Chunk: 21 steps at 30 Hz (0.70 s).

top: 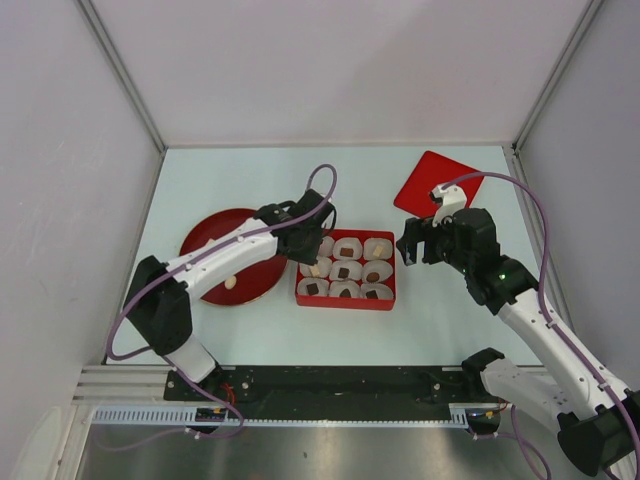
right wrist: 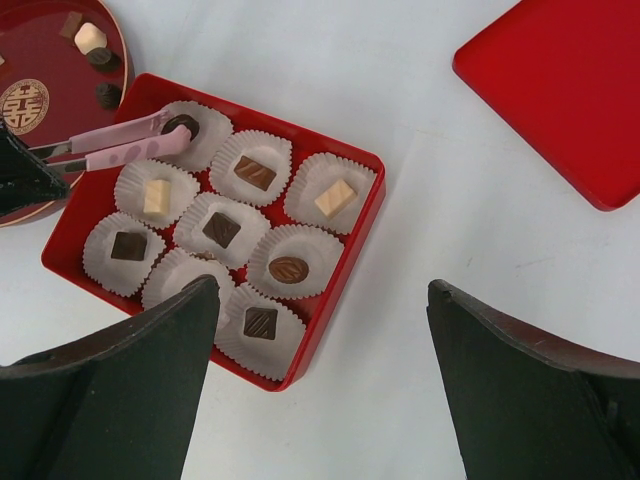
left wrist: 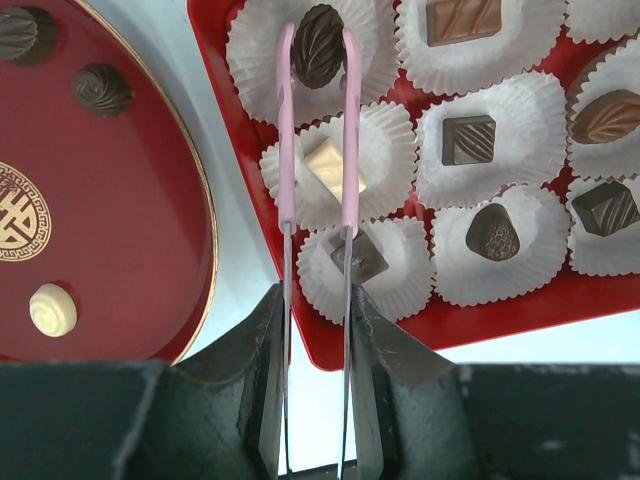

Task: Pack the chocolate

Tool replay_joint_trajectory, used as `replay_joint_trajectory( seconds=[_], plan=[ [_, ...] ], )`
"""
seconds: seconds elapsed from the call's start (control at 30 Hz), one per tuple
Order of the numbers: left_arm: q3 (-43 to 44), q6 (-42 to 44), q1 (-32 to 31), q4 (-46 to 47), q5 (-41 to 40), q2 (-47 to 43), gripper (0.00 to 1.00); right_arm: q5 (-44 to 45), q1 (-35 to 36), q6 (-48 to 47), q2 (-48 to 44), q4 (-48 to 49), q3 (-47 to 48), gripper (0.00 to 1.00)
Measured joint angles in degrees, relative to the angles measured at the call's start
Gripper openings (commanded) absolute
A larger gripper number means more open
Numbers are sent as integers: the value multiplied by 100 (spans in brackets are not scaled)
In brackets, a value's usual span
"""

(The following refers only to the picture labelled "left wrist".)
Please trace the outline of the dark heart chocolate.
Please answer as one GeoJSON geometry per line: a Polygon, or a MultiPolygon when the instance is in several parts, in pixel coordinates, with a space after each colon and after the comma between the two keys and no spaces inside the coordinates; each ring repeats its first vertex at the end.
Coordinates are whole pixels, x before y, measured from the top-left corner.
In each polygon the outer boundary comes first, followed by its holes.
{"type": "Polygon", "coordinates": [[[505,261],[519,253],[520,239],[507,210],[490,203],[473,218],[465,238],[472,252],[494,262],[505,261]]]}

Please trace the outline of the pink metal tongs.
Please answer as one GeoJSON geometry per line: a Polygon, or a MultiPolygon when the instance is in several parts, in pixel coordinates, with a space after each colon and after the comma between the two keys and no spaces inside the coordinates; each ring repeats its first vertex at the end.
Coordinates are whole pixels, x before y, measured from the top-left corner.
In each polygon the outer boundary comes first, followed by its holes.
{"type": "MultiPolygon", "coordinates": [[[[290,50],[294,25],[286,24],[280,34],[277,48],[276,90],[279,101],[279,194],[278,224],[283,234],[283,422],[284,444],[289,444],[289,364],[291,348],[291,308],[293,290],[293,246],[296,230],[295,200],[295,141],[293,77],[290,70],[290,50]]],[[[342,31],[346,53],[346,79],[344,81],[345,107],[343,125],[343,182],[342,182],[342,229],[344,240],[344,319],[343,319],[343,387],[341,401],[341,437],[336,477],[342,479],[345,470],[347,421],[349,408],[351,335],[352,335],[352,257],[353,243],[359,225],[359,126],[361,94],[361,55],[358,42],[351,30],[342,31]]]]}

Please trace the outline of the milk leaf shaped chocolate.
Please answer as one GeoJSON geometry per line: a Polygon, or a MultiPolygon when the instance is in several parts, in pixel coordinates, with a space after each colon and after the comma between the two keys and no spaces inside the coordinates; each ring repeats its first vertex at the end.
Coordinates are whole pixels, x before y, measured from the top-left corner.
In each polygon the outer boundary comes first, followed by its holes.
{"type": "Polygon", "coordinates": [[[589,103],[571,126],[579,144],[605,144],[622,139],[639,127],[639,95],[629,90],[608,92],[589,103]]]}

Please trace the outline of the white bar chocolate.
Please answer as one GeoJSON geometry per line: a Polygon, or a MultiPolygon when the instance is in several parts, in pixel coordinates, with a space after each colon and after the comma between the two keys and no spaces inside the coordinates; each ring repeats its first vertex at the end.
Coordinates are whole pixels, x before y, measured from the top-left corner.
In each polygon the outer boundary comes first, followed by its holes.
{"type": "Polygon", "coordinates": [[[343,153],[332,138],[326,138],[305,157],[307,167],[322,185],[342,202],[343,194],[343,153]]]}

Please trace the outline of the milk marbled bar chocolate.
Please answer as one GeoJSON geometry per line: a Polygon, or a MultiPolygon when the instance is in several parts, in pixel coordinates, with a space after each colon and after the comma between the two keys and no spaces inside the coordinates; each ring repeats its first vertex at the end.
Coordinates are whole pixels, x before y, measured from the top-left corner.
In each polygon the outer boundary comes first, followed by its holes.
{"type": "Polygon", "coordinates": [[[486,38],[502,29],[500,0],[445,0],[425,8],[427,43],[443,46],[486,38]]]}

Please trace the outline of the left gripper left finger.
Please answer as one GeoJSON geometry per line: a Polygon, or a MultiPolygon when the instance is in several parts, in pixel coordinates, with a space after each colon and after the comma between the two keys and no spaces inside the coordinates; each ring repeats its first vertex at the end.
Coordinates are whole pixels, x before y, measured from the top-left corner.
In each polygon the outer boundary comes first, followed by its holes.
{"type": "Polygon", "coordinates": [[[179,425],[198,479],[276,479],[288,347],[283,286],[251,313],[177,365],[190,389],[179,425]]]}

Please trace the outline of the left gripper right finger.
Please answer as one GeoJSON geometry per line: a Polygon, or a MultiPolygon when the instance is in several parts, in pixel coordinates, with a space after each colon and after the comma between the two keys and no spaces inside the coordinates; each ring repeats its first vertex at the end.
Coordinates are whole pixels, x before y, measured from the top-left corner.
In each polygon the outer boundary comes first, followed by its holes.
{"type": "Polygon", "coordinates": [[[454,364],[351,289],[346,328],[359,479],[444,479],[455,454],[454,364]]]}

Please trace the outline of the dark square ridged chocolate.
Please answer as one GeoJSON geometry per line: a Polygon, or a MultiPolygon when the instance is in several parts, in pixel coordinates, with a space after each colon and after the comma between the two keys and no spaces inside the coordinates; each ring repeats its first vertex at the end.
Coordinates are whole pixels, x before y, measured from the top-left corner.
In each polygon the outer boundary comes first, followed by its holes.
{"type": "MultiPolygon", "coordinates": [[[[345,240],[341,238],[340,233],[335,233],[329,237],[328,242],[331,260],[341,272],[344,272],[345,240]]],[[[363,284],[385,272],[388,268],[389,264],[371,237],[360,229],[352,245],[352,281],[357,284],[363,284]]]]}
{"type": "Polygon", "coordinates": [[[442,127],[444,166],[486,164],[494,160],[496,122],[491,116],[446,118],[442,127]]]}
{"type": "Polygon", "coordinates": [[[620,182],[602,183],[571,201],[587,233],[607,237],[639,221],[631,190],[620,182]]]}

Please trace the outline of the round red plate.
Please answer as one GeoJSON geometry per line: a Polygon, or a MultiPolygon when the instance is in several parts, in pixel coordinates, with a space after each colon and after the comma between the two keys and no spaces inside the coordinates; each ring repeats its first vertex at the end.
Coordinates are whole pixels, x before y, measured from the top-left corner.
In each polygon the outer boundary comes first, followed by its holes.
{"type": "Polygon", "coordinates": [[[211,303],[214,205],[169,95],[128,41],[84,1],[1,5],[1,357],[179,361],[211,303]],[[134,91],[117,117],[72,90],[89,63],[134,91]],[[29,300],[65,289],[75,328],[48,337],[29,300]]]}

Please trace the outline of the dark oval chocolate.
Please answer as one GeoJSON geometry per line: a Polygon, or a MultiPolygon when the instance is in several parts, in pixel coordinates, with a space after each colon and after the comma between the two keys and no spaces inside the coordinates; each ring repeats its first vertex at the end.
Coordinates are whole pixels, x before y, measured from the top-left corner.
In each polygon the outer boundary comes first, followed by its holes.
{"type": "Polygon", "coordinates": [[[291,63],[300,83],[309,89],[328,85],[340,70],[344,57],[344,23],[328,4],[310,8],[296,30],[291,63]]]}

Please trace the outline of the red chocolate box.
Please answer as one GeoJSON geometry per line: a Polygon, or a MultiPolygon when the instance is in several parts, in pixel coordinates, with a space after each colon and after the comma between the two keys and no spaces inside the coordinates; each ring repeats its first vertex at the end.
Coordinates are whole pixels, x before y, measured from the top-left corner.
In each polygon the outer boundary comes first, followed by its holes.
{"type": "MultiPolygon", "coordinates": [[[[264,187],[258,161],[277,140],[274,126],[249,118],[238,98],[226,63],[226,43],[241,1],[190,1],[187,12],[239,169],[260,224],[255,239],[267,247],[270,262],[282,267],[283,240],[277,209],[264,187]]],[[[550,284],[524,296],[475,307],[457,307],[434,296],[426,309],[400,321],[400,327],[434,350],[627,313],[639,307],[636,275],[589,277],[564,266],[550,284]]],[[[312,364],[325,371],[341,369],[343,333],[322,318],[293,289],[293,311],[312,364]]]]}

